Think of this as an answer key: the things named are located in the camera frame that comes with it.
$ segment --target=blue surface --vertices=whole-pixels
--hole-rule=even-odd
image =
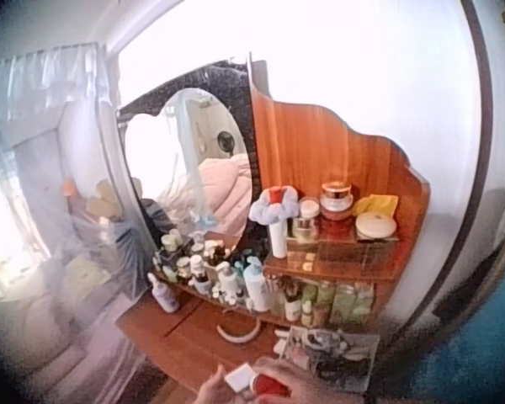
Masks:
[[[444,403],[505,402],[505,276],[479,311],[414,368],[413,397]]]

